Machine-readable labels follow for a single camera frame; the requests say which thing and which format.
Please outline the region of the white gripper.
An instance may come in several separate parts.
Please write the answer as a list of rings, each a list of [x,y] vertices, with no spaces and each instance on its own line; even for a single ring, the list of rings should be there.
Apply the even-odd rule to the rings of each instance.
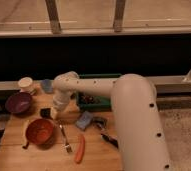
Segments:
[[[53,95],[53,107],[51,109],[51,116],[57,120],[60,114],[66,109],[70,102],[70,95],[67,92],[55,91]]]

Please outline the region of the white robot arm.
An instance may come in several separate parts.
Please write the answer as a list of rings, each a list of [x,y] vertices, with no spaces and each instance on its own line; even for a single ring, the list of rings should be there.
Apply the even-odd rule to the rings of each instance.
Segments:
[[[124,171],[172,171],[156,105],[156,88],[147,78],[125,74],[118,78],[81,79],[68,72],[53,81],[54,107],[62,111],[75,91],[111,100]]]

